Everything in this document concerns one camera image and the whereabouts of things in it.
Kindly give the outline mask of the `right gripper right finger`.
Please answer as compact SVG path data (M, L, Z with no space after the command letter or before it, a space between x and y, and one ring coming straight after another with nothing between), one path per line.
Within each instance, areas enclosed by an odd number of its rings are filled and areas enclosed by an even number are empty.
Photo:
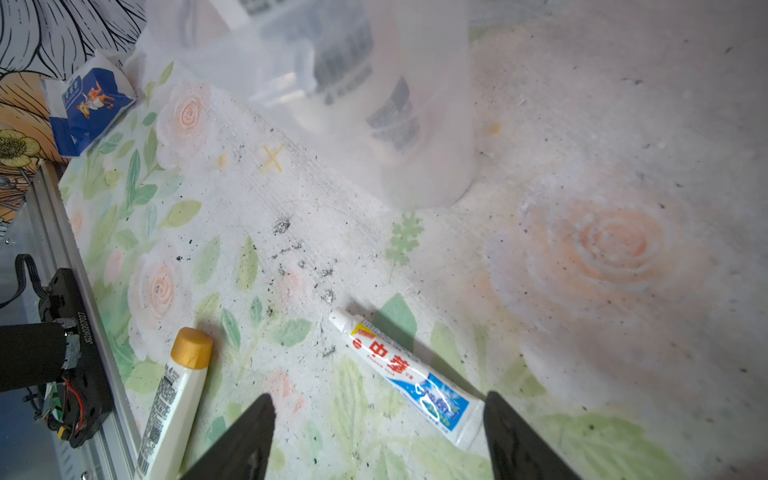
M496 480L580 479L496 391L487 394L483 422Z

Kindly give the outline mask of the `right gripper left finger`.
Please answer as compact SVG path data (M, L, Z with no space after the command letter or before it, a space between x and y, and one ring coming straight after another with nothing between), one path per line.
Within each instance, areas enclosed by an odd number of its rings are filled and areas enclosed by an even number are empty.
M181 479L265 478L275 432L276 411L260 395Z

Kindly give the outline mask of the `toothpaste tube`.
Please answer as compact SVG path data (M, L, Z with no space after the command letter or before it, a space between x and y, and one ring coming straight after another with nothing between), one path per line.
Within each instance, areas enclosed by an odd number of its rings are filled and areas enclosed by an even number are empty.
M480 432L485 403L462 390L358 315L335 310L330 323L363 361L461 450Z

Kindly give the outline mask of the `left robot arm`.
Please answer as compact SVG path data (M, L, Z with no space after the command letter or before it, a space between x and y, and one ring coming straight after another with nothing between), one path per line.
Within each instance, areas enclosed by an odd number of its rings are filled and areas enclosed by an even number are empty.
M80 335L60 323L2 326L1 392L54 382L80 356Z

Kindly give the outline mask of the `white bottle near front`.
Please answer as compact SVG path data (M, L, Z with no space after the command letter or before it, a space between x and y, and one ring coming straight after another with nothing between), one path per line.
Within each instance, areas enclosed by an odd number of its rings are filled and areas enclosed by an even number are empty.
M175 339L156 389L134 477L175 479L179 472L211 360L214 340L184 327Z

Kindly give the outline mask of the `blue white packet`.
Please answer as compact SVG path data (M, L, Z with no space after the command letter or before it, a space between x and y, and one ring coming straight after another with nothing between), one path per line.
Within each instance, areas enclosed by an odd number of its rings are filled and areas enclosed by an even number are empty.
M68 158L85 152L137 100L122 70L101 52L68 80L43 78L41 84L54 144Z

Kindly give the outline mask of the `clear plastic cup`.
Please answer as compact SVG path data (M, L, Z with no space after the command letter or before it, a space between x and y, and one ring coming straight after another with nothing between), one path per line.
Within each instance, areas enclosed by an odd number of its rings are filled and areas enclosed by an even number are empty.
M476 171L463 1L150 1L147 27L401 210L458 200Z

